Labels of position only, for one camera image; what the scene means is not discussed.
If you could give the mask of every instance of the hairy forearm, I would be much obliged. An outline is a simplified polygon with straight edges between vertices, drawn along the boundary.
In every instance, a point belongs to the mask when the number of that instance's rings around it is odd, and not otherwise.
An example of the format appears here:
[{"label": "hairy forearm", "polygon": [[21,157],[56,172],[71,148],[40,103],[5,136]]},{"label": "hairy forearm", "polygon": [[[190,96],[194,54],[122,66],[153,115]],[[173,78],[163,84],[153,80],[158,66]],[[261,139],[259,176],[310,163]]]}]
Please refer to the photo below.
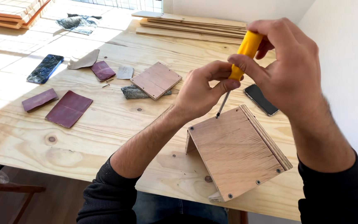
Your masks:
[{"label": "hairy forearm", "polygon": [[111,167],[121,176],[136,178],[164,145],[186,124],[175,106],[170,106],[152,124],[122,145],[110,158]]},{"label": "hairy forearm", "polygon": [[325,99],[311,116],[291,119],[292,133],[299,159],[309,168],[336,173],[349,169],[355,162],[355,153],[329,111]]}]

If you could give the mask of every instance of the wooden table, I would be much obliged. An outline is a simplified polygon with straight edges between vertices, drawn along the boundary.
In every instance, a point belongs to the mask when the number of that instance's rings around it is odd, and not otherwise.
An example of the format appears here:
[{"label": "wooden table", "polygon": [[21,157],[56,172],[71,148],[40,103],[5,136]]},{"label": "wooden table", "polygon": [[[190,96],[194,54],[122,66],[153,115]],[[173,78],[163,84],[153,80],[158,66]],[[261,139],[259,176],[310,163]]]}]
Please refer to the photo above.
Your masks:
[{"label": "wooden table", "polygon": [[[90,36],[62,30],[55,19],[66,13],[102,15],[99,27]],[[92,181],[100,166],[129,138],[144,129],[176,98],[186,73],[214,60],[225,61],[238,45],[209,43],[175,38],[137,35],[140,18],[131,11],[74,1],[55,3],[31,30],[0,28],[0,164]],[[115,79],[102,88],[89,68],[68,70],[67,62],[75,52],[100,49],[105,60],[117,71],[120,65],[135,68],[139,74],[157,61],[183,77],[173,94],[158,100],[126,100],[120,90],[128,80]],[[47,54],[66,57],[44,85],[25,81]],[[257,61],[267,66],[274,52]],[[243,211],[299,220],[298,199],[303,198],[302,180],[290,124],[281,112],[266,116],[242,92],[252,84],[249,77],[231,92],[224,111],[246,104],[293,169],[224,204]],[[54,88],[62,97],[68,90],[93,99],[93,103],[70,129],[44,120],[56,102],[33,113],[24,112],[21,102]],[[209,203],[215,193],[201,158],[185,154],[186,130],[190,125],[215,116],[221,98],[208,114],[185,125],[147,167],[136,188],[140,191]]]}]

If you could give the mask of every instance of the black sleeve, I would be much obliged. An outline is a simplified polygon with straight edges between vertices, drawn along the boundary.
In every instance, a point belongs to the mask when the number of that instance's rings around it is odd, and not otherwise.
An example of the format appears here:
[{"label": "black sleeve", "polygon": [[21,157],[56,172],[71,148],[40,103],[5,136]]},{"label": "black sleeve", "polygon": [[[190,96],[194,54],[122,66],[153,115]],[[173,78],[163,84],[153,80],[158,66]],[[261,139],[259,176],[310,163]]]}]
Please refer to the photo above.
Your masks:
[{"label": "black sleeve", "polygon": [[320,173],[299,161],[305,199],[298,202],[303,224],[358,224],[358,156],[339,173]]},{"label": "black sleeve", "polygon": [[139,178],[120,176],[112,169],[110,159],[107,160],[83,192],[85,202],[78,212],[77,223],[136,223],[132,206],[136,202],[135,184]]}]

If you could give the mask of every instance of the yellow screwdriver handle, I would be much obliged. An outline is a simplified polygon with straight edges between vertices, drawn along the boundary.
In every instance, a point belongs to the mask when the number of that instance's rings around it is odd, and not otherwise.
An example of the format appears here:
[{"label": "yellow screwdriver handle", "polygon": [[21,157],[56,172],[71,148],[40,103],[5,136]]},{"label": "yellow screwdriver handle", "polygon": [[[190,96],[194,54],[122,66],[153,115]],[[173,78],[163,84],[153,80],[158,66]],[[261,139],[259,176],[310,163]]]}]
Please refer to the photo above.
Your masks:
[{"label": "yellow screwdriver handle", "polygon": [[[247,31],[246,36],[244,37],[243,42],[237,51],[237,54],[243,54],[250,58],[254,58],[256,52],[258,51],[259,44],[261,44],[262,38],[262,34]],[[240,68],[232,65],[229,79],[236,79],[240,81],[243,74],[244,72]]]}]

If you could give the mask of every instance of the smartphone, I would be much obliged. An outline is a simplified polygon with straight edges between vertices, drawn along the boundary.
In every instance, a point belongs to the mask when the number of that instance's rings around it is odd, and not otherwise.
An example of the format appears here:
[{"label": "smartphone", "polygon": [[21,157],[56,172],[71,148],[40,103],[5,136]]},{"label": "smartphone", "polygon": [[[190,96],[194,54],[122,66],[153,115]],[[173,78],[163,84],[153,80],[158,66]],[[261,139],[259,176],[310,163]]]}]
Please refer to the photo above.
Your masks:
[{"label": "smartphone", "polygon": [[63,56],[47,55],[42,62],[27,77],[27,81],[32,83],[44,84],[47,82],[52,73],[64,60]]},{"label": "smartphone", "polygon": [[244,93],[267,115],[273,116],[277,113],[278,109],[263,96],[261,89],[256,84],[245,88]]}]

